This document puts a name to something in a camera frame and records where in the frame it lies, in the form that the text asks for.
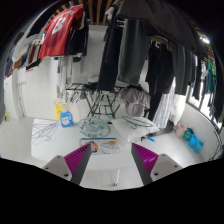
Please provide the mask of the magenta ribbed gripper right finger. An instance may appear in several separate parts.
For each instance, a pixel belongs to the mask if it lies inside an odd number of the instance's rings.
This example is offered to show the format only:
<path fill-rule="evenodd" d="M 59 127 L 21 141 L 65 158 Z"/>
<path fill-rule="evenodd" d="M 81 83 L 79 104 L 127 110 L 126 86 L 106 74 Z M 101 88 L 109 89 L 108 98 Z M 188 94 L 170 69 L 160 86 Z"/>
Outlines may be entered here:
<path fill-rule="evenodd" d="M 136 143 L 132 144 L 131 154 L 143 185 L 148 185 L 182 169 L 182 167 L 167 154 L 156 154 Z"/>

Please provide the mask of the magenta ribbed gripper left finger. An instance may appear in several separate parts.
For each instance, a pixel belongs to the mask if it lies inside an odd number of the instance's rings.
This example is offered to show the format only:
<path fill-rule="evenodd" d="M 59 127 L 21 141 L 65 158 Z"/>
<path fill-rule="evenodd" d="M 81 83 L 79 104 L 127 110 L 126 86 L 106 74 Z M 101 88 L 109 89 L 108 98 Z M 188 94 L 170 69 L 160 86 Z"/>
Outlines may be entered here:
<path fill-rule="evenodd" d="M 66 156 L 57 155 L 43 170 L 79 185 L 91 156 L 91 144 L 83 145 Z"/>

